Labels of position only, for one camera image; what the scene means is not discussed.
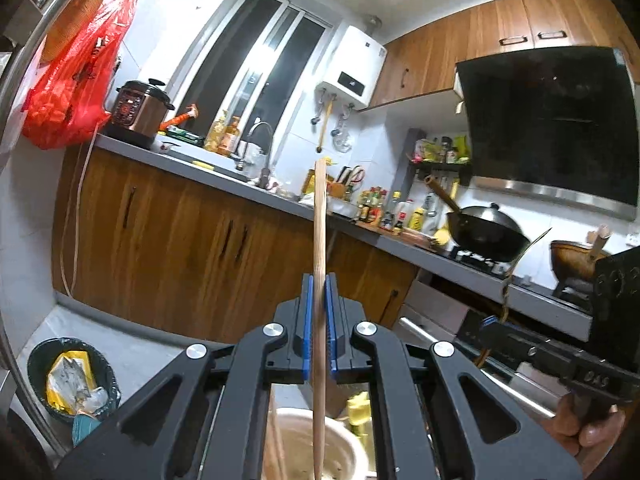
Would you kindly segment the person's right hand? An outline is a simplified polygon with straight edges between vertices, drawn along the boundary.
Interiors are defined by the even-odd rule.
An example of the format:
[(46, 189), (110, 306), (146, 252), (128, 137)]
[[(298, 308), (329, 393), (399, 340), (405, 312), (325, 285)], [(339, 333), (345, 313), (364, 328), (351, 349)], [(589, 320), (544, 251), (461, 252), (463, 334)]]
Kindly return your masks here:
[(626, 413), (616, 405), (605, 419), (582, 422), (574, 410), (574, 396), (567, 393), (559, 400), (555, 416), (541, 425), (578, 461), (587, 479), (612, 450), (626, 424)]

